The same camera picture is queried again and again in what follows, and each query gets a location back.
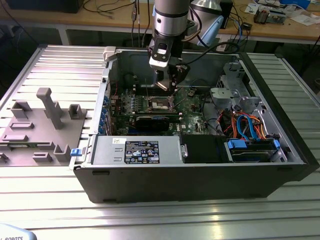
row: metal bracket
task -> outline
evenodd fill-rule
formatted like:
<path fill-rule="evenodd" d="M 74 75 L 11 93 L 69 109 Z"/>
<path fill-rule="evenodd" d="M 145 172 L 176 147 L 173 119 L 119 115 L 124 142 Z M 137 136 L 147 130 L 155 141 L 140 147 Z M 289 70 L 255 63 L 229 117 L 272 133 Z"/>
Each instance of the metal bracket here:
<path fill-rule="evenodd" d="M 117 51 L 115 46 L 107 46 L 103 51 L 103 59 L 109 62 L 117 57 Z"/>

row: gray 3d-printed part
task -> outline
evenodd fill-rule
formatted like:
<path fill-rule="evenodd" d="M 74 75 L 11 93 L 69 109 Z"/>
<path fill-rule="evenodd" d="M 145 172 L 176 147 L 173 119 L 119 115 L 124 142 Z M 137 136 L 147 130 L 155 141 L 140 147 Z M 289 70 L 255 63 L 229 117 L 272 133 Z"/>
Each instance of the gray 3d-printed part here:
<path fill-rule="evenodd" d="M 34 152 L 32 158 L 37 163 L 52 161 L 52 157 L 48 152 Z"/>
<path fill-rule="evenodd" d="M 11 129 L 33 129 L 35 127 L 35 125 L 29 121 L 12 122 L 9 126 Z"/>
<path fill-rule="evenodd" d="M 0 144 L 0 151 L 11 151 L 12 148 L 8 144 Z"/>
<path fill-rule="evenodd" d="M 0 152 L 0 161 L 6 163 L 9 160 L 7 155 L 5 155 L 3 152 Z"/>
<path fill-rule="evenodd" d="M 26 142 L 28 140 L 28 136 L 21 134 L 21 135 L 4 135 L 2 141 L 5 142 Z"/>
<path fill-rule="evenodd" d="M 69 145 L 65 146 L 63 152 L 59 145 L 55 146 L 53 154 L 55 155 L 56 159 L 58 159 L 59 162 L 69 162 L 71 160 L 71 155 L 70 155 L 71 149 Z"/>
<path fill-rule="evenodd" d="M 48 143 L 38 144 L 37 147 L 40 150 L 54 150 L 56 145 L 51 141 Z"/>
<path fill-rule="evenodd" d="M 27 121 L 28 117 L 26 111 L 32 111 L 29 104 L 26 101 L 16 101 L 11 108 L 11 112 L 15 116 L 17 121 Z"/>
<path fill-rule="evenodd" d="M 61 118 L 62 114 L 64 113 L 64 111 L 61 110 L 59 102 L 54 101 L 53 103 L 54 103 L 54 107 L 55 107 L 55 110 L 56 110 L 56 114 L 58 114 L 59 118 Z M 49 119 L 50 116 L 48 115 L 47 110 L 45 109 L 43 111 L 44 111 L 44 114 L 46 115 L 46 117 Z"/>
<path fill-rule="evenodd" d="M 59 112 L 56 110 L 55 104 L 52 101 L 51 89 L 48 87 L 40 87 L 36 92 L 36 97 L 43 102 L 47 115 L 50 117 L 55 129 L 62 129 L 63 123 L 59 117 Z"/>
<path fill-rule="evenodd" d="M 0 141 L 0 152 L 6 154 L 10 159 L 7 163 L 0 162 L 0 166 L 67 166 L 68 162 L 58 161 L 54 155 L 54 147 L 59 145 L 64 148 L 66 145 L 69 145 L 70 149 L 77 148 L 85 119 L 72 120 L 70 119 L 68 109 L 62 109 L 62 111 L 62 130 L 55 129 L 51 119 L 45 115 L 43 108 L 35 108 L 32 111 L 25 112 L 29 121 L 34 124 L 34 128 L 17 130 L 7 126 L 2 136 L 25 134 L 28 136 L 28 141 L 16 142 L 16 144 Z M 86 115 L 87 110 L 82 109 L 82 112 Z M 17 122 L 15 117 L 12 118 L 9 125 L 14 122 Z M 51 142 L 54 143 L 54 147 L 51 149 L 40 149 L 38 145 L 33 144 L 47 145 Z M 41 152 L 42 150 L 49 152 L 52 162 L 41 162 L 39 164 L 32 159 L 34 152 Z"/>
<path fill-rule="evenodd" d="M 83 119 L 85 117 L 79 104 L 70 104 L 68 112 L 72 120 Z"/>

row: blue latch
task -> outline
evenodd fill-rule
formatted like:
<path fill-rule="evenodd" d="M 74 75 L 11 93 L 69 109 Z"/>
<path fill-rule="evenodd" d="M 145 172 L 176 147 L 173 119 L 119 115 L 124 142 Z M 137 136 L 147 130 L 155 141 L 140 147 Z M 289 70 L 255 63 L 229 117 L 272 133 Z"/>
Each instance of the blue latch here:
<path fill-rule="evenodd" d="M 273 140 L 273 143 L 274 143 L 276 149 L 280 148 L 280 142 L 278 140 Z"/>
<path fill-rule="evenodd" d="M 231 139 L 227 142 L 229 149 L 246 149 L 247 144 L 244 140 Z"/>
<path fill-rule="evenodd" d="M 81 157 L 83 152 L 83 148 L 73 148 L 71 149 L 70 156 L 71 157 Z"/>

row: black cable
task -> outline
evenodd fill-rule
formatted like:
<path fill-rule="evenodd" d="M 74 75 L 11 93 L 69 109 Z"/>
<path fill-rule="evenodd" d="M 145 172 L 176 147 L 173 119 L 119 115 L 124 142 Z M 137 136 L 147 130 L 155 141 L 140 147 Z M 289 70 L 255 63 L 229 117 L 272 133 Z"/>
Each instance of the black cable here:
<path fill-rule="evenodd" d="M 142 36 L 142 47 L 144 47 L 145 45 L 145 37 L 146 37 L 146 34 L 147 34 L 147 31 L 150 27 L 150 0 L 147 0 L 147 6 L 148 6 L 148 26 L 146 27 L 146 29 L 144 30 L 144 34 Z"/>
<path fill-rule="evenodd" d="M 131 27 L 131 43 L 132 47 L 134 48 L 134 28 L 135 28 L 135 21 L 137 20 L 137 0 L 134 0 L 134 5 L 132 7 L 131 19 L 132 19 L 132 27 Z"/>
<path fill-rule="evenodd" d="M 315 49 L 315 47 L 317 46 L 317 43 L 319 42 L 319 40 L 320 40 L 320 35 L 319 35 L 318 39 L 315 41 L 313 47 L 311 48 L 311 52 Z"/>
<path fill-rule="evenodd" d="M 199 15 L 197 14 L 197 12 L 192 8 L 190 7 L 191 11 L 190 11 L 190 15 L 191 15 L 191 19 L 194 21 L 194 15 L 195 17 L 198 19 L 198 22 L 199 22 L 199 29 L 201 30 L 202 29 L 202 21 L 199 17 Z M 207 44 L 205 44 L 205 42 L 201 39 L 201 37 L 199 35 L 196 36 L 199 40 L 199 42 L 204 46 L 206 47 L 207 49 L 209 48 L 209 46 Z"/>
<path fill-rule="evenodd" d="M 5 5 L 4 5 L 3 1 L 0 0 L 0 2 L 1 2 L 2 8 L 3 8 L 3 10 L 6 12 L 6 14 L 8 14 L 8 16 L 9 16 L 13 21 L 15 21 L 15 23 L 16 23 L 20 28 L 23 29 L 23 31 L 32 39 L 32 41 L 34 41 L 34 43 L 35 43 L 36 45 L 39 45 L 39 43 L 24 29 L 24 27 L 7 11 L 7 9 L 5 8 Z"/>
<path fill-rule="evenodd" d="M 234 51 L 217 51 L 215 50 L 216 47 L 221 46 L 221 45 L 232 45 L 234 47 L 236 47 L 236 50 Z M 194 63 L 195 61 L 199 60 L 200 58 L 202 58 L 204 55 L 206 55 L 208 52 L 212 51 L 216 54 L 222 54 L 222 55 L 229 55 L 229 54 L 235 54 L 239 51 L 240 47 L 237 43 L 234 42 L 228 42 L 228 41 L 223 41 L 223 42 L 219 42 L 211 47 L 209 47 L 207 50 L 205 50 L 203 53 L 201 53 L 199 56 L 197 56 L 195 59 L 189 61 L 189 62 L 183 62 L 183 65 L 189 65 Z"/>
<path fill-rule="evenodd" d="M 113 10 L 117 10 L 117 9 L 120 9 L 120 8 L 123 8 L 123 7 L 130 6 L 130 5 L 134 4 L 134 2 L 132 2 L 132 3 L 129 3 L 129 4 L 126 4 L 126 5 L 115 7 L 113 9 L 108 9 L 108 10 L 103 10 L 103 11 L 94 11 L 94 10 L 90 10 L 90 9 L 86 8 L 86 4 L 89 3 L 90 1 L 92 1 L 92 0 L 87 0 L 86 2 L 83 3 L 83 9 L 85 9 L 85 10 L 91 12 L 91 13 L 107 13 L 107 12 L 111 12 Z"/>
<path fill-rule="evenodd" d="M 210 95 L 210 92 L 208 92 L 208 93 L 205 95 L 204 100 L 203 100 L 203 103 L 202 103 L 202 106 L 201 106 L 202 117 L 203 117 L 203 120 L 206 122 L 206 124 L 207 124 L 212 130 L 214 130 L 217 134 L 222 135 L 218 129 L 216 129 L 214 126 L 212 126 L 212 125 L 209 123 L 209 121 L 210 121 L 210 120 L 214 120 L 214 118 L 209 118 L 208 120 L 206 120 L 206 117 L 205 117 L 205 104 L 206 104 L 206 100 L 207 100 L 207 98 L 209 97 L 209 95 Z"/>
<path fill-rule="evenodd" d="M 132 21 L 132 27 L 131 27 L 131 43 L 132 47 L 134 48 L 134 27 L 135 27 L 135 21 Z"/>
<path fill-rule="evenodd" d="M 140 48 L 140 2 L 137 0 L 138 7 L 138 48 Z"/>
<path fill-rule="evenodd" d="M 299 75 L 300 75 L 300 76 L 302 76 L 302 75 L 305 73 L 305 71 L 309 68 L 309 66 L 310 66 L 312 60 L 314 59 L 314 57 L 316 57 L 316 56 L 319 54 L 319 49 L 320 49 L 320 48 L 318 48 L 318 49 L 316 49 L 316 50 L 314 51 L 314 49 L 315 49 L 315 47 L 317 46 L 317 43 L 319 42 L 319 40 L 320 40 L 320 35 L 319 35 L 319 37 L 317 38 L 317 40 L 315 41 L 313 47 L 311 48 L 307 60 L 304 62 L 304 64 L 302 65 L 302 67 L 301 67 L 301 69 L 300 69 L 300 71 L 299 71 Z"/>
<path fill-rule="evenodd" d="M 210 84 L 209 84 L 209 82 L 208 82 L 207 80 L 203 79 L 203 78 L 196 78 L 196 79 L 194 79 L 194 80 L 189 84 L 189 87 L 192 87 L 192 85 L 193 85 L 196 81 L 202 81 L 202 82 L 206 83 L 206 85 L 207 85 L 208 87 L 211 87 Z"/>

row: warning label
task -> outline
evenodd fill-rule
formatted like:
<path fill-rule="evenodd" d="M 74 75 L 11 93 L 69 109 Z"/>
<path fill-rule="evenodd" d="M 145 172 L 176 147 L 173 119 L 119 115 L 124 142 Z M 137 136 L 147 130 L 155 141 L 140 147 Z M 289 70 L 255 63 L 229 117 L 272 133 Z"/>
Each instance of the warning label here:
<path fill-rule="evenodd" d="M 126 141 L 124 162 L 126 164 L 159 164 L 158 141 Z"/>

